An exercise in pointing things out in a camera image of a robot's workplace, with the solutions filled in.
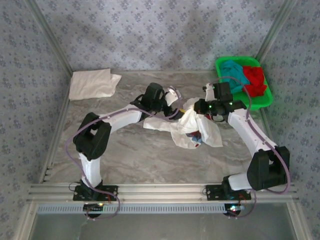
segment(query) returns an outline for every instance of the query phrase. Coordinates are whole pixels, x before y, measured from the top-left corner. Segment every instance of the red cloth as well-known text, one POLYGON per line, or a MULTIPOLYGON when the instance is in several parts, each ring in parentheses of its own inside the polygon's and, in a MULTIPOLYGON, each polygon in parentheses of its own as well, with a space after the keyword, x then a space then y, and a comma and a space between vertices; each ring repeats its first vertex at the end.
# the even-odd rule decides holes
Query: red cloth
POLYGON ((261 67, 243 66, 243 74, 251 84, 245 85, 250 97, 263 96, 267 85, 264 85, 265 76, 261 67))

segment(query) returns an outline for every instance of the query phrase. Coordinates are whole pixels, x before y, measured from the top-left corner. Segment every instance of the black mounting bracket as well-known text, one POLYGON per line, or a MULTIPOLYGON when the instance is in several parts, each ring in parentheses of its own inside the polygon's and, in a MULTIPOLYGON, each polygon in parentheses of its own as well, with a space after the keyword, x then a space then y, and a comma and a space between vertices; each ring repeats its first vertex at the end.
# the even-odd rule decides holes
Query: black mounting bracket
MULTIPOLYGON (((98 185, 97 189, 105 192, 118 195, 118 186, 117 185, 98 185)), ((74 189, 73 201, 97 201, 97 202, 116 202, 117 199, 111 195, 99 193, 93 191, 92 189, 87 189, 84 184, 78 185, 74 189)))
POLYGON ((246 190, 230 191, 225 192, 221 184, 217 185, 206 185, 205 186, 206 199, 208 201, 241 201, 241 200, 251 200, 251 194, 247 193, 246 190))

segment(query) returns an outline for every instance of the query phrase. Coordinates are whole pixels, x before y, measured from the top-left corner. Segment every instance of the crumpled white plastic bag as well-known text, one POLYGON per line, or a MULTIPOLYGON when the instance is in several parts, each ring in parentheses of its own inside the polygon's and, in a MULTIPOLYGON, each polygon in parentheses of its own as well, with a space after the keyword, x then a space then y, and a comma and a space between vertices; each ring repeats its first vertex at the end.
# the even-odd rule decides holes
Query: crumpled white plastic bag
POLYGON ((109 69, 75 71, 71 78, 69 99, 82 100, 111 97, 121 75, 111 74, 109 69))
POLYGON ((222 138, 217 124, 194 111, 194 104, 198 100, 199 98, 191 98, 183 105, 183 109, 186 112, 178 121, 168 122, 164 119, 148 117, 144 120, 143 127, 145 129, 170 132, 174 143, 181 148, 197 148, 199 143, 192 141, 186 135, 196 131, 201 133, 202 141, 205 144, 211 147, 222 147, 222 138))

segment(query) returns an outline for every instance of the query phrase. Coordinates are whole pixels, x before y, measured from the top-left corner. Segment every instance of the green tray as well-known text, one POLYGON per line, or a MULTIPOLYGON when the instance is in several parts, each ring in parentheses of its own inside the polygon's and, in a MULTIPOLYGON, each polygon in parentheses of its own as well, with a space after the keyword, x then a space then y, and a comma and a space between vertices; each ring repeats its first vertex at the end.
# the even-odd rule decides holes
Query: green tray
MULTIPOLYGON (((221 72, 220 72, 220 66, 223 62, 225 62, 227 60, 233 60, 241 66, 261 67, 260 63, 255 58, 253 58, 251 56, 223 56, 223 57, 219 57, 215 61, 215 68, 216 68, 216 72, 217 72, 219 78, 222 77, 221 72)), ((252 99, 251 110, 258 110, 260 108, 268 107, 272 104, 273 97, 272 97, 272 94, 271 94, 271 91, 270 91, 270 88, 269 88, 269 85, 267 83, 266 78, 264 78, 264 84, 267 85, 267 88, 264 91, 264 95, 251 98, 252 99)), ((249 106, 249 99, 248 99, 248 96, 245 92, 237 92, 237 93, 233 94, 233 99, 234 100, 241 100, 247 107, 249 106)))

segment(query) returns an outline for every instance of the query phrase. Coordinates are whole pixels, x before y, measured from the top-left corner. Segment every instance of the marble surface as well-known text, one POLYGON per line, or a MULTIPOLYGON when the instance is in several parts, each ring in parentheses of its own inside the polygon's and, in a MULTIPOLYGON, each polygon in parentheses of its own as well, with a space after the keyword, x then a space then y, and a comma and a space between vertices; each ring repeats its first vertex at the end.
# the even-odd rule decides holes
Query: marble surface
MULTIPOLYGON (((89 112, 106 114, 126 106, 143 94, 148 84, 156 82, 180 90, 184 103, 193 97, 205 97, 202 86, 217 82, 212 72, 199 73, 137 73, 122 74, 112 97, 72 101, 69 104, 57 152, 52 161, 50 182, 79 181, 80 170, 65 151, 66 140, 77 131, 89 112)), ((263 129, 258 112, 252 117, 263 129)), ((202 144, 197 149, 184 149, 174 144, 169 132, 142 128, 142 122, 114 132, 101 157, 104 183, 208 183, 221 182, 224 176, 246 171, 251 161, 249 150, 238 133, 227 123, 218 123, 223 147, 202 144)), ((78 160, 75 146, 69 151, 78 160)))

